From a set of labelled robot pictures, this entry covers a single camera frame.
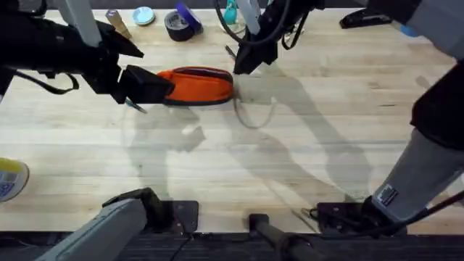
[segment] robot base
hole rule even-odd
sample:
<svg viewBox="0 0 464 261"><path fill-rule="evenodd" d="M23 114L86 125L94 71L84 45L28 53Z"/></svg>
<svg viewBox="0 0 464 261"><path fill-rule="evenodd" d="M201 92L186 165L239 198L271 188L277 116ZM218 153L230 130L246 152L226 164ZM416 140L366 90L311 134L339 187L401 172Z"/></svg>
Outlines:
<svg viewBox="0 0 464 261"><path fill-rule="evenodd" d="M391 225L392 223L379 218L378 214L369 210L365 203L319 203L317 205L319 231L325 235L350 235L375 228ZM391 231L385 236L402 236L407 229Z"/></svg>

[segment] black tape roll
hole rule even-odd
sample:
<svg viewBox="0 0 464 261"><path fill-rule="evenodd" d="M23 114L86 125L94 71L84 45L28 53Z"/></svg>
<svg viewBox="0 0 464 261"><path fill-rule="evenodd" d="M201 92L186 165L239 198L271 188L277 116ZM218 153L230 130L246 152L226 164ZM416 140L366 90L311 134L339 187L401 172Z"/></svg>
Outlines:
<svg viewBox="0 0 464 261"><path fill-rule="evenodd" d="M166 15L165 26L169 37L174 41L187 41L195 35L195 30L177 11L172 11Z"/></svg>

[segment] blue tape roll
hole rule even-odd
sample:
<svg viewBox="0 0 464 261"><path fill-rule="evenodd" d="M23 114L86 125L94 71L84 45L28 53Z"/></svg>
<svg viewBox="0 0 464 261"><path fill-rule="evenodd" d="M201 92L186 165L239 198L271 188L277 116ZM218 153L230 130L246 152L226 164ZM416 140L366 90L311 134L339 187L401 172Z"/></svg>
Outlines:
<svg viewBox="0 0 464 261"><path fill-rule="evenodd" d="M194 29L195 34L201 33L203 31L202 22L200 19L188 8L185 4L178 2L175 6L177 12L182 16L185 21Z"/></svg>

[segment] small container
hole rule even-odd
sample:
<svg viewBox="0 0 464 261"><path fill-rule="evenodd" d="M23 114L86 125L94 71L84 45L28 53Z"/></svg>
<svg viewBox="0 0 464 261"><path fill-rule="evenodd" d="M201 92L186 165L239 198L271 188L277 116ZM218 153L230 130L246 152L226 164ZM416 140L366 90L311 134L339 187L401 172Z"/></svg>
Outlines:
<svg viewBox="0 0 464 261"><path fill-rule="evenodd" d="M17 196L29 179L29 168L23 162L0 158L0 202Z"/></svg>

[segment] orange pouch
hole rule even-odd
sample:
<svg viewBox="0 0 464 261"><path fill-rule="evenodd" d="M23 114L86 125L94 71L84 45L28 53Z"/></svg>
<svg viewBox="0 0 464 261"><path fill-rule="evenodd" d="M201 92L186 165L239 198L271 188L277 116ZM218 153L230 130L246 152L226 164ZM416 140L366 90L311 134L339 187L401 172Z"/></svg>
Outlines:
<svg viewBox="0 0 464 261"><path fill-rule="evenodd" d="M233 78L225 71L210 67L179 67L158 73L175 84L163 104L206 106L222 104L233 96Z"/></svg>

